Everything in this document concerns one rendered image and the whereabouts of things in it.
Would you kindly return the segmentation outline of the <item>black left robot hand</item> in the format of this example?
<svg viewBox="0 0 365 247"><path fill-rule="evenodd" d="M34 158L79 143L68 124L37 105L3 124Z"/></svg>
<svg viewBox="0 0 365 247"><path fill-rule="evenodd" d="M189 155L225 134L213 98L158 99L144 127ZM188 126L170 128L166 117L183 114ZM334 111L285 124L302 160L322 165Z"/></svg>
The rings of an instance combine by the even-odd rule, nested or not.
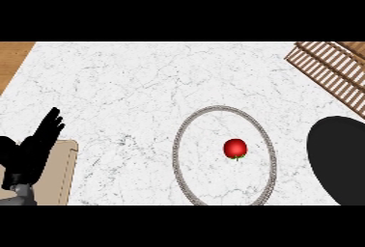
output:
<svg viewBox="0 0 365 247"><path fill-rule="evenodd" d="M11 190L14 185L37 183L48 163L50 150L58 141L64 123L61 109L53 107L37 130L21 144L0 136L0 165L5 167L2 188Z"/></svg>

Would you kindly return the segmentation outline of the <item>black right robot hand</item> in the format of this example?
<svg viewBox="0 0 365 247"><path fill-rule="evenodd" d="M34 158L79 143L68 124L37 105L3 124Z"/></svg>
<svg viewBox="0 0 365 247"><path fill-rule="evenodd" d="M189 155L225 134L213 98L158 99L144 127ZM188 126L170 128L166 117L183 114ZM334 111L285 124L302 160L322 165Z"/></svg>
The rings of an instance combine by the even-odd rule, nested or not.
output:
<svg viewBox="0 0 365 247"><path fill-rule="evenodd" d="M365 206L365 123L327 117L311 128L306 153L319 183L342 206Z"/></svg>

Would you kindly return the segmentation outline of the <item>brown wooden slatted tiered shelf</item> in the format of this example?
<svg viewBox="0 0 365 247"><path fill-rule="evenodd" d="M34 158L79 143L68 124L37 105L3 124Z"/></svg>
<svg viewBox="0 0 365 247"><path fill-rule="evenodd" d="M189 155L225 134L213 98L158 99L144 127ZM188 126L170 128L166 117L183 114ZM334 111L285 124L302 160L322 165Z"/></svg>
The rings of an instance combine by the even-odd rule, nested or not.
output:
<svg viewBox="0 0 365 247"><path fill-rule="evenodd" d="M297 41L284 60L365 120L365 41Z"/></svg>

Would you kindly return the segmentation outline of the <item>round grey rimmed placemat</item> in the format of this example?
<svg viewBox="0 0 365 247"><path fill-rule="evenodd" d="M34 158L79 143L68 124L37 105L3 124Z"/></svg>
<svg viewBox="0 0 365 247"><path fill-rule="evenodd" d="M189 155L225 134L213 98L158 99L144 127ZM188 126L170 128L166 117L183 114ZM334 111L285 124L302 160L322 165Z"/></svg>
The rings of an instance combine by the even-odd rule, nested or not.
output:
<svg viewBox="0 0 365 247"><path fill-rule="evenodd" d="M223 144L241 139L247 154L223 154ZM179 128L173 144L173 170L185 197L197 206L260 206L277 182L277 155L259 121L229 106L195 111Z"/></svg>

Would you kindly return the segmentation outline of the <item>red round vegetable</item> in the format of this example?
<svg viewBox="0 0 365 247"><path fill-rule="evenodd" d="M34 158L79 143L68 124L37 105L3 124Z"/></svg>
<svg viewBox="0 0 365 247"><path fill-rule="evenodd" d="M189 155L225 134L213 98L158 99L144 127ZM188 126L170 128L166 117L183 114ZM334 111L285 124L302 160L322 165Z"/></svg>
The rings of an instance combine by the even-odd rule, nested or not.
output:
<svg viewBox="0 0 365 247"><path fill-rule="evenodd" d="M247 144L241 139L231 139L223 144L223 154L228 158L238 160L247 154Z"/></svg>

